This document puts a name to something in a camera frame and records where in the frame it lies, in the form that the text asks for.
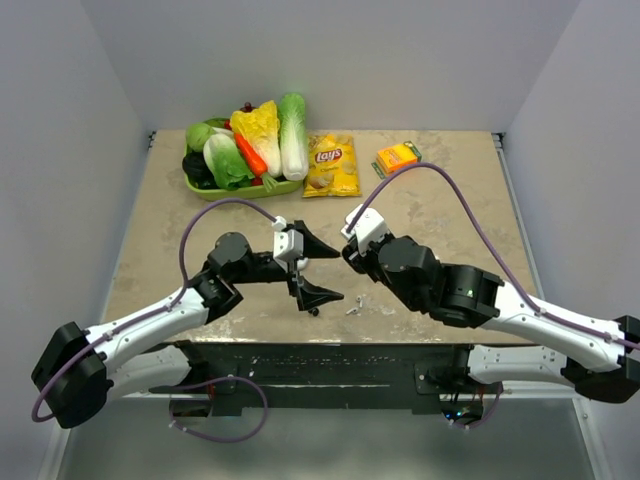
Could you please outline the white earbud charging case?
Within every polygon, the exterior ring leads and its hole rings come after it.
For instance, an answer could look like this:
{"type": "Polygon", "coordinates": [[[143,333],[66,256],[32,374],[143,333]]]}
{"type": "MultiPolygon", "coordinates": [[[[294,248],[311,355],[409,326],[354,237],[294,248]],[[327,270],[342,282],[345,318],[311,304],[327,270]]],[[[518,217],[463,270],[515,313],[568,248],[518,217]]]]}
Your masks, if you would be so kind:
{"type": "Polygon", "coordinates": [[[300,258],[296,261],[296,267],[299,271],[304,270],[309,264],[309,259],[306,257],[300,258]]]}

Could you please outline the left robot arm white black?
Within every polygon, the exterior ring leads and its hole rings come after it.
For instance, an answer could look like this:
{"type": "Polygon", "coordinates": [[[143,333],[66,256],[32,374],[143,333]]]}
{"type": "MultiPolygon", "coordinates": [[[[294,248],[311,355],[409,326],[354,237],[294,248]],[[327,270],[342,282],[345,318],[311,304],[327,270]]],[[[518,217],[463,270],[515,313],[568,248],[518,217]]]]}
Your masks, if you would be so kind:
{"type": "Polygon", "coordinates": [[[81,329],[69,322],[55,330],[31,373],[39,403],[64,429],[95,416],[115,394],[117,371],[160,342],[207,325],[243,299],[240,284],[287,285],[300,311],[343,299],[300,273],[304,259],[334,259],[339,253],[301,220],[275,227],[273,248],[255,252],[239,232],[221,235],[202,269],[167,298],[110,323],[81,329]]]}

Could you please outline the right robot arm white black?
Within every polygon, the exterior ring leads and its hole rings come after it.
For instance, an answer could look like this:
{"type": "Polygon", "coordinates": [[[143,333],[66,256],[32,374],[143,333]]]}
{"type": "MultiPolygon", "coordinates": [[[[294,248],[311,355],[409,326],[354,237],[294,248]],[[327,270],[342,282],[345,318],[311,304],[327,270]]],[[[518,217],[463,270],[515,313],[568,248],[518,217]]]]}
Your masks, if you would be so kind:
{"type": "Polygon", "coordinates": [[[548,382],[604,403],[621,404],[639,390],[639,363],[625,341],[639,338],[637,319],[598,320],[533,302],[513,284],[482,269],[440,262],[409,236],[385,234],[342,250],[359,274],[386,286],[410,311],[456,328],[482,328],[527,340],[525,346],[472,345],[433,373],[459,393],[504,381],[548,382]]]}

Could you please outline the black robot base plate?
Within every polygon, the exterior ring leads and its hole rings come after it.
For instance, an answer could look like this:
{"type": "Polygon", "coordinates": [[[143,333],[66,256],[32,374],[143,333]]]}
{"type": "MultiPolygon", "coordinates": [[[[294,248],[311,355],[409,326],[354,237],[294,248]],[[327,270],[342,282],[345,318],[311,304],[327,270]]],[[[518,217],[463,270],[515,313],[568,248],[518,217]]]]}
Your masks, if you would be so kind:
{"type": "Polygon", "coordinates": [[[467,344],[175,342],[194,400],[179,414],[245,409],[391,409],[438,414],[443,398],[498,392],[468,377],[467,344]]]}

